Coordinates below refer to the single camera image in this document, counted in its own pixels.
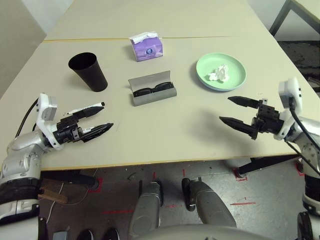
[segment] black cup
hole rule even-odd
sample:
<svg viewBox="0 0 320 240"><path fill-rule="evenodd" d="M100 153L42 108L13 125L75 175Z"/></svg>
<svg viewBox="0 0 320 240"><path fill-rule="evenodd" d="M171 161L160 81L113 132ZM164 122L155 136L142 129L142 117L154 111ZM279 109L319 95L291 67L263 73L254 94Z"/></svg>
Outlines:
<svg viewBox="0 0 320 240"><path fill-rule="evenodd" d="M100 69L97 56L93 53L79 53L70 59L68 65L92 91L101 92L107 88L107 80Z"/></svg>

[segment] white wall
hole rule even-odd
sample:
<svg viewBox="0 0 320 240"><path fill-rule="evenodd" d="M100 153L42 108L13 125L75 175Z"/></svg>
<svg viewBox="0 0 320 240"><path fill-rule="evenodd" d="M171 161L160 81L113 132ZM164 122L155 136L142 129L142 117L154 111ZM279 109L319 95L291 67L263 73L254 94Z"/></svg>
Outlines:
<svg viewBox="0 0 320 240"><path fill-rule="evenodd" d="M20 0L0 0L0 98L45 36Z"/></svg>
<svg viewBox="0 0 320 240"><path fill-rule="evenodd" d="M286 0L247 0L255 14L268 30L274 23L285 1ZM290 11L276 33L275 39L277 41L311 41L320 40L320 35L295 12Z"/></svg>
<svg viewBox="0 0 320 240"><path fill-rule="evenodd" d="M73 0L22 0L22 2L43 31L48 33ZM247 2L265 27L270 29L285 0L247 0ZM320 35L299 16L290 11L275 38L279 41L320 40Z"/></svg>
<svg viewBox="0 0 320 240"><path fill-rule="evenodd" d="M73 0L22 0L22 2L42 30L48 34Z"/></svg>

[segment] cable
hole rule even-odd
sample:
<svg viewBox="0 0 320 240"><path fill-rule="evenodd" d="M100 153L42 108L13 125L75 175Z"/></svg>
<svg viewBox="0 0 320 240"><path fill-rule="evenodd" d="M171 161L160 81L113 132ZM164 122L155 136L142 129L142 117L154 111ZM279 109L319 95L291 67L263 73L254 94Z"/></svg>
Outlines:
<svg viewBox="0 0 320 240"><path fill-rule="evenodd" d="M92 175L92 177L94 177L94 176L96 175L98 169L99 169L99 168L97 168L97 169L95 170L95 172L94 172L94 174ZM68 206L74 206L74 205L80 204L80 203L82 203L82 202L86 199L86 197L87 197L87 195L88 195L88 192L89 192L89 187L87 188L87 190L86 190L83 198L82 198L80 201L77 201L77 202L74 202L74 203L61 203L61 202L59 202L59 203L62 204L62 205L68 205Z"/></svg>
<svg viewBox="0 0 320 240"><path fill-rule="evenodd" d="M64 183L61 184L61 187L60 187L60 190L59 190L59 194L61 193L62 191L62 188L64 187ZM51 213L52 213L52 209L54 208L54 205L56 204L56 201L53 201L53 203L51 204L51 207L50 207L50 211L49 211L49 215L48 215L48 218L46 220L46 224L48 225L48 222L50 220L50 217L51 217Z"/></svg>
<svg viewBox="0 0 320 240"><path fill-rule="evenodd" d="M305 161L306 164L308 164L308 165L310 166L310 168L313 169L313 171L315 171L315 172L320 176L320 171L318 171L318 170L316 169L316 167L313 166L313 165L310 163L310 161L309 161L308 159L306 159L306 158L302 155L301 152L299 152L299 151L298 151L291 143L289 143L288 141L285 140L285 142L286 142L286 144L289 145L290 148L292 148L292 149Z"/></svg>
<svg viewBox="0 0 320 240"><path fill-rule="evenodd" d="M98 172L98 169L97 168L94 172L94 174L92 175L92 177L94 177L96 175L96 173ZM61 187L60 187L60 190L59 190L59 194L62 192L62 189L64 187L64 182L61 184ZM89 187L87 188L83 198L80 200L80 201L77 201L75 203L61 203L61 202L58 202L58 204L61 204L61 205L68 205L68 206L74 206L74 205L77 205L77 204L80 204L83 202L83 200L85 200L85 198L87 197L88 195L88 192L89 192ZM54 208L54 205L56 204L56 201L53 201L53 203L51 204L51 207L50 207L50 211L49 211L49 215L48 215L48 218L46 220L46 224L48 224L49 220L50 220L50 217L51 217L51 213L52 213L52 209Z"/></svg>
<svg viewBox="0 0 320 240"><path fill-rule="evenodd" d="M293 119L296 121L296 123L300 126L300 128L302 129L302 131L304 132L304 134L307 136L307 138L311 141L311 143L316 147L316 149L318 151L320 151L320 146L316 143L316 141L314 140L314 138L310 135L310 133L308 132L308 130L305 128L305 126L302 124L302 122L300 121L300 119L298 118L296 111L295 111L295 103L294 103L294 98L290 97L289 98L289 107L290 107L290 112L291 115L293 117Z"/></svg>
<svg viewBox="0 0 320 240"><path fill-rule="evenodd" d="M27 117L29 116L31 110L34 108L34 106L37 104L37 102L38 102L38 98L34 101L34 103L32 103L32 105L29 107L28 111L25 113L25 115L24 115L24 117L22 119L22 122L20 123L20 126L18 128L18 131L16 132L15 138L20 135L21 130L22 130L22 128L23 128L23 126L24 126L24 124L25 124L25 122L27 120Z"/></svg>

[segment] mint green plate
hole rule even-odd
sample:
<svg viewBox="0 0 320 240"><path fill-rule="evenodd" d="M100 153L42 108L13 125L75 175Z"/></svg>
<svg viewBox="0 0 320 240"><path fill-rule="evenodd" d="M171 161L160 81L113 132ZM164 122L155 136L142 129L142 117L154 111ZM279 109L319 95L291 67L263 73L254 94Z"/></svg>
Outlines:
<svg viewBox="0 0 320 240"><path fill-rule="evenodd" d="M230 79L226 82L209 81L208 74L212 73L220 65L228 66ZM208 53L202 56L196 63L196 73L199 80L208 88L226 92L234 90L244 84L246 80L246 70L244 66L234 57L224 53Z"/></svg>

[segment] purple tissue box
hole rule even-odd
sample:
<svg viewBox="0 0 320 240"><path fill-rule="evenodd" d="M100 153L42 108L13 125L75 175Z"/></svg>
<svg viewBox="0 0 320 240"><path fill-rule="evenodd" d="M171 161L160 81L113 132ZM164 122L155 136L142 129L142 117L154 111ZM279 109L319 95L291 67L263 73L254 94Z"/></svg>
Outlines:
<svg viewBox="0 0 320 240"><path fill-rule="evenodd" d="M137 62L158 58L164 55L162 43L158 37L147 38L136 44L131 40L131 43Z"/></svg>

